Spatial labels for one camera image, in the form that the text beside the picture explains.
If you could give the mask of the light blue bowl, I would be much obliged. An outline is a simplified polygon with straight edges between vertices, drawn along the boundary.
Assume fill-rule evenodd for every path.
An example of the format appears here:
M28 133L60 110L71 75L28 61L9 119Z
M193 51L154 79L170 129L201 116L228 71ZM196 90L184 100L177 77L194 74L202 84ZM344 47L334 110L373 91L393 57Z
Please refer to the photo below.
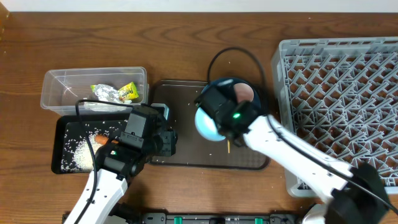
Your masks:
M201 108L195 113L195 127L199 134L209 141L218 142L225 139L218 133L215 122Z

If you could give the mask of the orange carrot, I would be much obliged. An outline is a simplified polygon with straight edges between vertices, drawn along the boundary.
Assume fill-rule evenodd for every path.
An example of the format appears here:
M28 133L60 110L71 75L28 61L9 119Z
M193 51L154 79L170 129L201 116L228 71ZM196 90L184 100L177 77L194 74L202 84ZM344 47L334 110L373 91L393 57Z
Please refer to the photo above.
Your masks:
M103 135L100 135L100 134L97 134L95 137L94 137L94 140L95 140L95 142L97 142L98 144L101 144L101 145L105 145L105 144L107 144L107 143L115 143L115 144L118 144L119 142L117 141L117 140L110 140L110 138L109 137L107 137L107 136L103 136Z

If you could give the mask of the foil snack wrapper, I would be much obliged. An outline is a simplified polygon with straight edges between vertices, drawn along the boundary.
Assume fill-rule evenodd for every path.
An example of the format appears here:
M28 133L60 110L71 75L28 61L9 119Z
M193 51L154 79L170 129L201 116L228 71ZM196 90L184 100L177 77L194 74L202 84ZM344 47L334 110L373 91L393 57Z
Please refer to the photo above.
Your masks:
M130 82L120 89L106 84L91 85L90 88L95 97L101 101L124 103L125 101L132 101L139 98L138 90L134 82Z

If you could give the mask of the white tissue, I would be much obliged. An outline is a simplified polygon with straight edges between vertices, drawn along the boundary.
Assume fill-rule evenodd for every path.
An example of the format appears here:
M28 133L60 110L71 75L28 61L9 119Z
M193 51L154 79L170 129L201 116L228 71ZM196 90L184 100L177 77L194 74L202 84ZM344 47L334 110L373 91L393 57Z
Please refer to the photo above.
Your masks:
M90 100L107 101L107 102L125 104L125 105L129 105L132 103L131 100L121 101L119 99L118 95L108 95L108 96L92 95L89 97L89 99ZM117 111L123 111L126 109L125 106L114 106L114 105L107 105L104 103L95 103L95 102L84 102L83 107L84 107L84 109L97 111L97 112L117 112Z

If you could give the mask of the white rice pile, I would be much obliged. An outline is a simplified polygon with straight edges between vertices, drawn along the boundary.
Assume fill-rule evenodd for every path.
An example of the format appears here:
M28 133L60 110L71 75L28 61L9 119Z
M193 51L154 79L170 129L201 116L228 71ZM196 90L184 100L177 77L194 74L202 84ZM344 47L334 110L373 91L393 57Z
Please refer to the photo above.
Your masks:
M127 125L127 120L90 121L85 123L85 131L88 133L93 151L96 152L101 144L95 142L97 134L118 139ZM79 122L68 123L61 134L61 159L60 173L90 172L93 162L90 148Z

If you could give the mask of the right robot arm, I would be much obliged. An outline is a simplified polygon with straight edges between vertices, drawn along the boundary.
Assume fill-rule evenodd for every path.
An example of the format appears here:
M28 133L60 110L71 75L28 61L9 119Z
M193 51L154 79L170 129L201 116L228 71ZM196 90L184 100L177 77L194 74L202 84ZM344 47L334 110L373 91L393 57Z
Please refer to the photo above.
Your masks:
M373 166L353 167L319 151L263 107L238 102L234 93L214 85L202 91L195 104L221 135L276 161L316 193L323 203L311 208L302 223L379 223L388 211L397 211Z

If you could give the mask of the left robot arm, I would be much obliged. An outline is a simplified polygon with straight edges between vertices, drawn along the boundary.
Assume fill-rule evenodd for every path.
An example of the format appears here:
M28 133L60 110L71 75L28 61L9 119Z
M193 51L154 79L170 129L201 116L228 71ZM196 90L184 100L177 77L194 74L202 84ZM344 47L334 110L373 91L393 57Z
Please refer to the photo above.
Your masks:
M129 181L152 157L175 154L178 137L167 126L168 118L165 104L136 105L117 140L95 137L101 147L91 156L93 170L65 223L104 223L126 193Z

